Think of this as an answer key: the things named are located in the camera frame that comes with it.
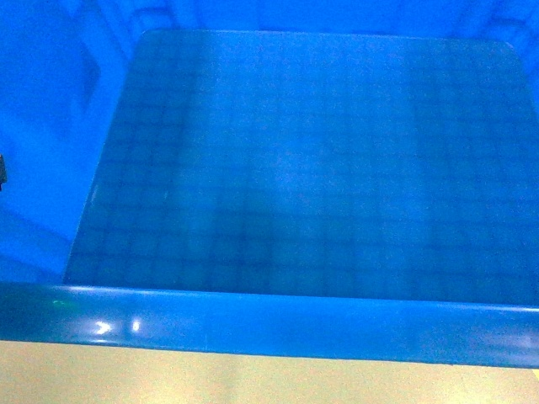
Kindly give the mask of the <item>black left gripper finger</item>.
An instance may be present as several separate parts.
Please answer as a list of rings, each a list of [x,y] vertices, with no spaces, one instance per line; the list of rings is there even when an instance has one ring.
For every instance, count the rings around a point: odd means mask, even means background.
[[[0,155],[0,190],[3,189],[3,185],[8,181],[7,169],[3,155]]]

